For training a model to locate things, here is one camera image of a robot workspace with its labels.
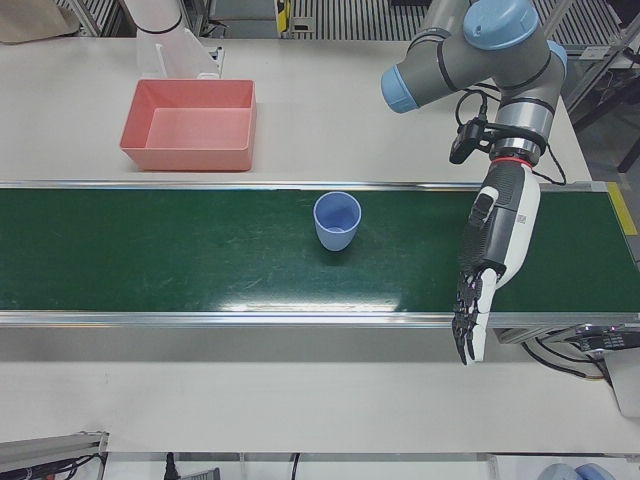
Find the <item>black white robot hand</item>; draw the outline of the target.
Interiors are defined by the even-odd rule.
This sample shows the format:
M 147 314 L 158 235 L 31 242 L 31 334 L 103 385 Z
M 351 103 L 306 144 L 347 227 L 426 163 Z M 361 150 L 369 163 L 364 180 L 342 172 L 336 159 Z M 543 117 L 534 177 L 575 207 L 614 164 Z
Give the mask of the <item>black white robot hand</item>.
M 524 263 L 539 203 L 540 186 L 529 163 L 515 157 L 491 162 L 458 255 L 452 333 L 464 364 L 484 360 L 493 297 Z

